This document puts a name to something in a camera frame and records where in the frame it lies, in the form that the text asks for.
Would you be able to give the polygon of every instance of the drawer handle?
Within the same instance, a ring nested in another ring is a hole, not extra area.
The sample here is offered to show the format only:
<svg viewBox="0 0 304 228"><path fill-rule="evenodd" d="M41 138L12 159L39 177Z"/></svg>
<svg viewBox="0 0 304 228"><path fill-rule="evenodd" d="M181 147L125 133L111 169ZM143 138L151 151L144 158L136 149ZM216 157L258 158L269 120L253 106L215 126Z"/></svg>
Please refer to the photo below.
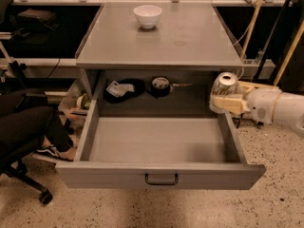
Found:
<svg viewBox="0 0 304 228"><path fill-rule="evenodd" d="M174 181L171 182L158 182L158 181L151 181L149 180L149 174L145 174L145 182L149 185L161 185L161 186L173 186L178 184L179 182L179 175L175 174Z"/></svg>

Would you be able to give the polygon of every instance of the drawer front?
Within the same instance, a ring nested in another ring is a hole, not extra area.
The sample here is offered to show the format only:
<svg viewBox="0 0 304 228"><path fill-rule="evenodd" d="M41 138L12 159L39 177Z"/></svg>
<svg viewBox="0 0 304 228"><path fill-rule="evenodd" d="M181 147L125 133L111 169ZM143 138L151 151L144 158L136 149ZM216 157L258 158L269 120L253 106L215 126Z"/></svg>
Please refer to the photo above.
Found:
<svg viewBox="0 0 304 228"><path fill-rule="evenodd" d="M133 166L121 164L109 169L100 163L63 164L59 170L71 188L119 189L250 189L265 172L263 165L188 164Z"/></svg>

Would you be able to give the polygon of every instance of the metal rod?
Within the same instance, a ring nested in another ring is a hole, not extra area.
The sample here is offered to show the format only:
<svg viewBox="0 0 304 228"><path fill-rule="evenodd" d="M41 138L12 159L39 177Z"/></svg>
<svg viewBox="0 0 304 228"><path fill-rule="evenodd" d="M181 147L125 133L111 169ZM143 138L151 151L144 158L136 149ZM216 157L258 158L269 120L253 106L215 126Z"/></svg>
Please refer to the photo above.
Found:
<svg viewBox="0 0 304 228"><path fill-rule="evenodd" d="M259 63L259 66L257 68L257 72L256 72L256 75L254 76L253 78L253 82L256 82L259 78L259 75L264 67L264 64L266 62L266 58L267 58L267 52L268 52L268 47L269 47L269 44L270 42L272 41L272 39L275 37L275 32L277 30L277 26L279 25L279 23L281 22L281 20L284 18L286 12L287 12L287 9L289 7L289 4L290 4L291 0L285 0L285 3L279 13L279 15L277 16L276 20L275 20L275 24L272 28L272 31L270 32L269 36L268 36L268 39L265 43L265 46L264 46L264 49L262 50L261 52L261 60L260 60L260 63Z"/></svg>
<svg viewBox="0 0 304 228"><path fill-rule="evenodd" d="M281 68L279 69L279 72L277 73L277 75L275 77L274 86L277 86L277 83L281 79L281 77L282 77L282 75L283 75L283 73L284 73L284 71L285 71L285 69L286 69L286 67L287 67L287 65L288 65L291 57L294 54L295 48L296 48L299 40L301 39L301 36L302 36L303 32L304 32L304 21L302 21L301 27L298 30L298 32L297 32L297 34L296 34L296 36L295 36L295 38L293 40L293 43L292 43L291 47L289 48L288 53L287 53L287 55L286 55L286 57L284 59L284 62L283 62Z"/></svg>
<svg viewBox="0 0 304 228"><path fill-rule="evenodd" d="M254 26L256 24L257 16L258 16L259 9L260 9L260 6L261 6L262 2L263 2L263 0L258 0L257 3L256 3L256 9L255 9L253 18L252 18L252 20L250 22L250 25L249 25L247 36L246 36L246 39L245 39L245 42L244 42L244 45L243 45L243 51L240 53L240 60L244 59L244 56L245 56L245 53L246 53L246 50L247 50L247 47L248 47L251 35L253 33Z"/></svg>

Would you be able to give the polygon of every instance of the white bowl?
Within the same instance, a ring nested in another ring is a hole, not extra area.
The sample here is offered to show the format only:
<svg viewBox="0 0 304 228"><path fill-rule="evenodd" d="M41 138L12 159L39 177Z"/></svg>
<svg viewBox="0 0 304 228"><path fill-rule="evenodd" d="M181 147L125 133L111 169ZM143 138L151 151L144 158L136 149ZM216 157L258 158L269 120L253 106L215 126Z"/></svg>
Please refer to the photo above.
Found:
<svg viewBox="0 0 304 228"><path fill-rule="evenodd" d="M134 8L134 14L143 28L152 29L160 21L162 9L153 5L143 5Z"/></svg>

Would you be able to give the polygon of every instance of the shoe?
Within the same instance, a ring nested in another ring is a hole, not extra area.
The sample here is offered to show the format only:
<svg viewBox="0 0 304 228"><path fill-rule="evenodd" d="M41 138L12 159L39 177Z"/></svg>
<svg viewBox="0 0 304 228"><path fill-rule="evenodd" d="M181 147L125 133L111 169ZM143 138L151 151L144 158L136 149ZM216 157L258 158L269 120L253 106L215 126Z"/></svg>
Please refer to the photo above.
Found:
<svg viewBox="0 0 304 228"><path fill-rule="evenodd" d="M72 160L68 159L65 157L65 153L61 153L58 151L58 149L54 145L50 145L48 147L38 147L35 151L34 154L39 154L43 156L43 158L39 158L36 155L34 155L35 158L44 160L44 161L51 161L53 160L61 160L61 161L66 161L66 162L73 162Z"/></svg>

